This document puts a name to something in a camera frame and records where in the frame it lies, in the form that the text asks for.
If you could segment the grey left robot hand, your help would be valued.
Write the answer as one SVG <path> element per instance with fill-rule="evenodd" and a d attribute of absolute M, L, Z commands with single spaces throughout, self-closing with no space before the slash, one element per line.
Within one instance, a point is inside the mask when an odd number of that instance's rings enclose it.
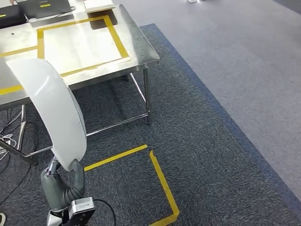
<path fill-rule="evenodd" d="M 41 181 L 45 195 L 54 212 L 60 212 L 85 193 L 85 176 L 84 168 L 76 159 L 72 162 L 73 185 L 68 186 L 57 172 L 61 166 L 54 157 L 49 165 L 41 173 Z"/>

